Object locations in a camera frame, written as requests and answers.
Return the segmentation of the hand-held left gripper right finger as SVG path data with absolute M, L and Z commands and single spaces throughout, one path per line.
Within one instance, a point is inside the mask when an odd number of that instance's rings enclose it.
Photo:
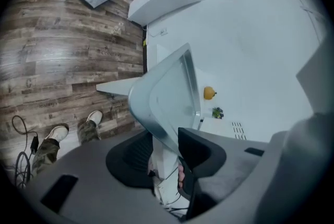
M 189 200 L 186 220 L 195 218 L 227 198 L 259 163 L 268 144 L 178 129 L 183 177 L 178 189 Z

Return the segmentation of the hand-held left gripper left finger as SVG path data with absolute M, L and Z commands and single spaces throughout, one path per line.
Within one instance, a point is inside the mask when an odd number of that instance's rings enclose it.
M 178 223 L 153 195 L 151 153 L 148 132 L 86 143 L 35 176 L 26 199 L 47 223 Z

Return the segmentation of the person's left hand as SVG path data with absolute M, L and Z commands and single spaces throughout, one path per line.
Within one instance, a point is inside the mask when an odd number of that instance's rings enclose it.
M 178 188 L 183 188 L 183 181 L 185 178 L 184 167 L 179 164 L 178 165 Z

